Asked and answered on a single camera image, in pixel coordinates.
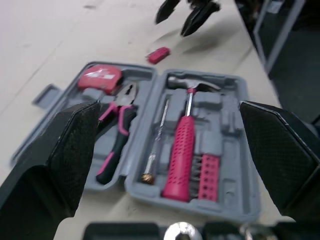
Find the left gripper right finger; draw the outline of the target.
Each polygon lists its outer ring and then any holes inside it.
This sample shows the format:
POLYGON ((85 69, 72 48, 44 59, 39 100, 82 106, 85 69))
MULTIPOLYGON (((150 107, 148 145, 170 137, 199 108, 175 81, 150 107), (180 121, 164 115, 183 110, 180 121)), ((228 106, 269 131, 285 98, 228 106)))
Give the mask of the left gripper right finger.
POLYGON ((283 216, 320 216, 320 138, 294 113, 242 101, 239 106, 252 160, 283 216))

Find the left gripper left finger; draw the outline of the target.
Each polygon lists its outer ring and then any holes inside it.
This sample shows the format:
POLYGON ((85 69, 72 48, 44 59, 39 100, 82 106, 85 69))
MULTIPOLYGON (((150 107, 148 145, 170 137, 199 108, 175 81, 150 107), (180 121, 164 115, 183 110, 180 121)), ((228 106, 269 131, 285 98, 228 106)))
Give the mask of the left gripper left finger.
POLYGON ((100 104, 58 112, 0 187, 0 237, 52 240, 79 206, 92 164, 100 104))

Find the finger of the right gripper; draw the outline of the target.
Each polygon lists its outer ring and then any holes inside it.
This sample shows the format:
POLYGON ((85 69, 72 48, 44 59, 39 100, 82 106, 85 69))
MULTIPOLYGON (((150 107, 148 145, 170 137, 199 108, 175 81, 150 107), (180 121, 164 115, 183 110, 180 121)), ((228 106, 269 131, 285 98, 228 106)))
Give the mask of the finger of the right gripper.
POLYGON ((197 5, 184 22, 180 35, 187 37, 195 33, 215 12, 221 9, 219 3, 202 3, 197 5))
POLYGON ((176 6, 178 5, 179 0, 165 0, 162 5, 159 7, 156 16, 155 16, 155 24, 159 24, 173 13, 176 6))

